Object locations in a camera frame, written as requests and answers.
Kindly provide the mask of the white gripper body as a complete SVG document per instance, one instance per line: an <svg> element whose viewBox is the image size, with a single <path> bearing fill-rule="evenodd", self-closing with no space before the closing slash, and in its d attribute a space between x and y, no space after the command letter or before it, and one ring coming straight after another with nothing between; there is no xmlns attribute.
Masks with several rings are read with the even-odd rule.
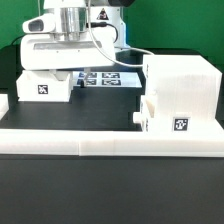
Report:
<svg viewBox="0 0 224 224"><path fill-rule="evenodd" d="M89 33L79 41L55 41L50 34L29 34L22 38L21 64L26 70L59 70L112 66L92 42Z"/></svg>

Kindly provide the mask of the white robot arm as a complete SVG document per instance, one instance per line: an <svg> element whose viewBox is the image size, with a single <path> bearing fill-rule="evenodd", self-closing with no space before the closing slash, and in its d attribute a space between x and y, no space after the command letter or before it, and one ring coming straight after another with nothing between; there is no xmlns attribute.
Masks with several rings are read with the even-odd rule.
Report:
<svg viewBox="0 0 224 224"><path fill-rule="evenodd" d="M125 43L120 9L128 0L44 0L44 13L23 23L26 72L108 67Z"/></svg>

